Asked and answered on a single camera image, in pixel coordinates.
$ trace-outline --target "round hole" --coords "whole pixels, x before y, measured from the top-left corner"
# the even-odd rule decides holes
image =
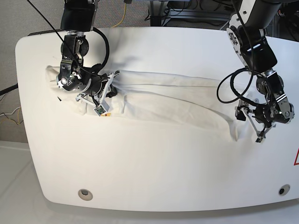
[[[84,201],[90,201],[93,198],[93,195],[90,191],[86,190],[86,189],[81,189],[78,192],[79,197],[84,200]]]
[[[280,196],[284,196],[289,192],[290,188],[291,188],[290,185],[286,184],[279,189],[278,194]]]

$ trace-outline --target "red warning label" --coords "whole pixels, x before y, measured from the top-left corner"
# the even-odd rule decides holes
[[[295,159],[294,166],[299,165],[299,158],[298,158],[298,155],[299,155],[299,149],[298,149],[298,152],[297,152],[297,155],[296,155],[296,159]]]

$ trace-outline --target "white towel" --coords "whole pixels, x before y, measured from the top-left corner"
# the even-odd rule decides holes
[[[91,105],[76,101],[77,91],[59,89],[56,84],[58,73],[59,67],[49,66],[46,69],[46,80],[53,94],[73,112],[104,119],[98,117]],[[238,101],[228,105],[220,103],[216,97],[219,82],[199,77],[121,70],[112,82],[118,91],[117,96],[106,98],[110,105],[110,119],[122,117],[188,125],[213,131],[227,140],[237,140],[244,125],[235,118]],[[223,100],[235,98],[227,84],[223,84],[220,94]]]

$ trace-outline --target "gray floor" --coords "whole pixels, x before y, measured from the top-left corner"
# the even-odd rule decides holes
[[[31,0],[32,3],[40,9],[46,18],[56,28],[60,27],[61,16],[63,13],[63,0]],[[213,11],[218,3],[211,0],[202,0],[204,10]],[[172,3],[174,8],[182,8],[183,2]],[[196,0],[192,0],[191,8],[200,10]],[[122,18],[124,4],[122,0],[100,0],[99,9],[95,19],[95,27],[111,27],[118,23]],[[225,12],[221,7],[217,12]],[[133,1],[128,5],[126,18],[120,26],[140,27],[150,26],[150,21],[144,21],[148,14],[148,7],[145,1]],[[213,28],[219,29],[204,23],[190,23],[185,21],[170,21],[168,27],[191,27],[191,28]],[[0,90],[5,89],[17,83],[15,68],[15,45],[19,39],[33,32],[50,30],[48,24],[36,13],[36,11],[27,3],[26,0],[1,0],[0,1]],[[290,39],[290,35],[281,28],[280,38]],[[18,90],[7,94],[0,102],[0,113],[10,113],[14,108],[20,106]],[[17,113],[10,116],[17,120]],[[27,142],[24,123],[17,126],[14,122],[0,117],[0,140]]]

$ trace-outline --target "white table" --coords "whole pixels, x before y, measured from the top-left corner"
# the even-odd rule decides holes
[[[242,67],[226,32],[189,28],[103,29],[107,68],[222,79]],[[85,66],[101,62],[103,40],[87,33]],[[296,42],[269,38],[290,102],[298,108]],[[223,142],[186,126],[70,113],[51,95],[45,68],[58,66],[55,34],[22,38],[16,63],[25,127],[45,197],[56,203],[113,210],[192,211],[299,198],[299,123],[279,124],[263,144]],[[248,76],[241,76],[245,82]],[[281,186],[291,190],[279,196]],[[78,197],[92,192],[91,201]]]

